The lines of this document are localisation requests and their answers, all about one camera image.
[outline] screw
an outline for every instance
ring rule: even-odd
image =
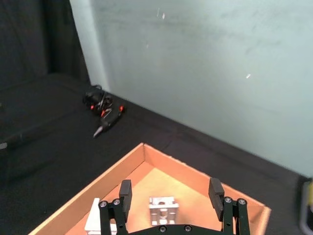
[[[165,232],[166,231],[166,227],[165,226],[161,226],[159,227],[159,230],[161,233]]]
[[[118,205],[120,203],[119,199],[116,199],[114,202],[114,205]]]
[[[105,207],[107,205],[107,202],[101,202],[100,207]]]
[[[190,225],[186,225],[186,226],[184,227],[184,229],[185,229],[186,232],[190,232],[190,231],[192,230],[192,228],[191,228]]]
[[[230,202],[231,202],[231,198],[230,198],[230,197],[226,197],[224,200],[225,200],[227,203],[230,203]]]
[[[239,199],[238,202],[241,204],[241,205],[244,205],[246,203],[245,199]]]

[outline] black curtain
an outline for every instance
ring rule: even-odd
[[[0,91],[49,73],[88,81],[69,0],[0,0]]]

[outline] cardboard box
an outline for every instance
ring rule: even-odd
[[[118,197],[120,183],[131,179],[133,199],[127,230],[135,232],[151,227],[149,196],[174,196],[179,203],[177,224],[219,230],[215,210],[208,197],[210,177],[185,163],[141,143],[92,183],[59,208],[30,234],[85,235],[84,226],[95,197],[112,201]],[[223,184],[225,196],[247,200],[252,235],[265,234],[270,209],[253,198]]]

